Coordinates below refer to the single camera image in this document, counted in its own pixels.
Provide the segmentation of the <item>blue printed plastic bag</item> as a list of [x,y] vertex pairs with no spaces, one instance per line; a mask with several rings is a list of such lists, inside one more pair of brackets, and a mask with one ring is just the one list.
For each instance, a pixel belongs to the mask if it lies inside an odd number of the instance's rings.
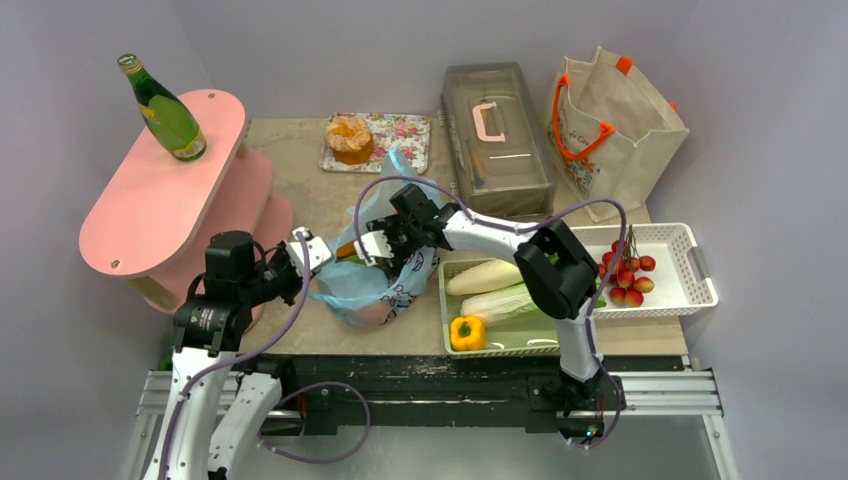
[[[398,149],[386,154],[380,170],[381,178],[391,175],[419,177],[410,161]],[[359,209],[361,233],[365,233],[367,221],[394,213],[389,199],[408,183],[390,180],[372,187],[367,200],[362,201]],[[338,250],[343,244],[354,240],[354,209],[355,205],[348,208],[348,224],[340,234],[327,241],[330,248]],[[387,277],[380,267],[341,260],[339,255],[334,263],[324,267],[313,280],[308,297],[323,303],[343,322],[361,328],[388,324],[407,310],[426,290],[441,260],[437,249],[424,247],[401,265],[400,273]]]

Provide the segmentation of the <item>white daikon radish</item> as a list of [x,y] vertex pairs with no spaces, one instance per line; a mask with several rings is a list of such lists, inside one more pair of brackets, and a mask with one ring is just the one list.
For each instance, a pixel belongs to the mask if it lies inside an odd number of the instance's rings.
[[448,295],[487,293],[522,283],[519,269],[503,260],[490,260],[468,268],[451,278],[445,285]]

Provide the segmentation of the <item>yellow bell pepper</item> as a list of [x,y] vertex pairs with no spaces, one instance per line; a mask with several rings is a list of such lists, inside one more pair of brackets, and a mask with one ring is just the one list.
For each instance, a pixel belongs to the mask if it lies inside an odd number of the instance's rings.
[[454,351],[479,351],[486,346],[486,329],[477,316],[456,317],[449,327],[450,346]]

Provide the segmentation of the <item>napa cabbage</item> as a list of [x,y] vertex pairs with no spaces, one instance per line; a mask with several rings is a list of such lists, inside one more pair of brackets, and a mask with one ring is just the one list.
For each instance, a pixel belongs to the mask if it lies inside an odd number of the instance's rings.
[[545,318],[524,283],[465,299],[461,317],[477,317],[487,327]]

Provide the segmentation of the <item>beige tote bag orange handles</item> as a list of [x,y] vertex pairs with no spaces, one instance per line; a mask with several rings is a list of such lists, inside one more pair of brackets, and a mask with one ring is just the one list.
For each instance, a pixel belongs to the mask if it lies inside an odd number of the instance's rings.
[[566,57],[542,125],[554,165],[595,222],[644,205],[690,133],[674,103],[624,55],[596,48],[589,61]]

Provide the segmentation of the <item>red cherry bunch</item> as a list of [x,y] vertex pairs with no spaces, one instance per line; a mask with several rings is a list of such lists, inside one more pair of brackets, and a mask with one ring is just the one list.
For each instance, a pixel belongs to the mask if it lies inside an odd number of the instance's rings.
[[607,285],[608,296],[614,306],[637,308],[645,303],[646,296],[656,286],[650,276],[657,268],[657,260],[643,255],[638,250],[634,227],[628,227],[623,242],[615,240],[610,248],[600,255],[598,281],[611,272]]

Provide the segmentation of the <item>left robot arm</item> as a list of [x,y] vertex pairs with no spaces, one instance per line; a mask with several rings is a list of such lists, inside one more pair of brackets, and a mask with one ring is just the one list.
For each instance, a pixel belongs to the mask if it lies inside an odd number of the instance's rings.
[[248,374],[244,403],[216,421],[227,378],[240,362],[241,339],[255,307],[281,298],[300,310],[311,278],[331,259],[320,237],[301,227],[268,257],[245,231],[213,236],[205,270],[189,288],[173,318],[171,383],[146,479],[231,479],[244,440],[256,433],[260,415],[297,399],[298,382],[282,371]]

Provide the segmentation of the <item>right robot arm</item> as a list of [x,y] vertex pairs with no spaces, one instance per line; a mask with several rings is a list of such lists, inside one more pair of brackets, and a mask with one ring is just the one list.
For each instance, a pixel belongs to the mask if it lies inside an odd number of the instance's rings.
[[515,265],[534,304],[551,318],[561,369],[552,397],[565,409],[589,407],[601,391],[603,355],[594,307],[599,268],[569,226],[557,217],[514,222],[474,212],[461,202],[437,205],[428,182],[406,179],[386,217],[354,222],[353,245],[366,265],[399,269],[423,247],[471,251]]

